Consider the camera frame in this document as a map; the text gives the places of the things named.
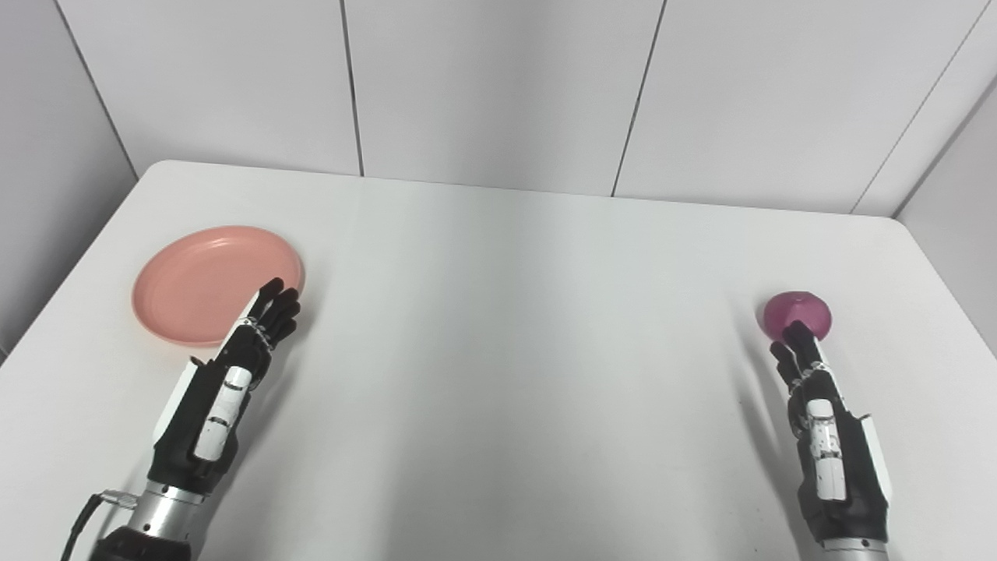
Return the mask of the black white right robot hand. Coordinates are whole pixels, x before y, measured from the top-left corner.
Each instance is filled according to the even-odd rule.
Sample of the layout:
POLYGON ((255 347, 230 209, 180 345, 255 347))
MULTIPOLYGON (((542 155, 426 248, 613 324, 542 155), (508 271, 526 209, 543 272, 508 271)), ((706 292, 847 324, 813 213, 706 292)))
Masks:
POLYGON ((890 484, 872 416, 847 407, 819 338, 801 320, 783 328, 770 354, 787 387, 798 504, 813 540, 827 553, 886 553, 890 484))

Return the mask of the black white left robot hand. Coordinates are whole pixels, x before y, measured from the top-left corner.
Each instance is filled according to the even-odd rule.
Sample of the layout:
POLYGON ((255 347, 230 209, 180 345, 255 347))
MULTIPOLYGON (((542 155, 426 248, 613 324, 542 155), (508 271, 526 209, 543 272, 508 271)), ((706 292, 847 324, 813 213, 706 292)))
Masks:
POLYGON ((213 493, 238 454, 238 424, 252 392, 270 370, 277 345, 296 330, 299 297, 282 278, 272 278, 247 303, 214 358, 188 360, 184 391, 153 445, 150 482, 213 493))

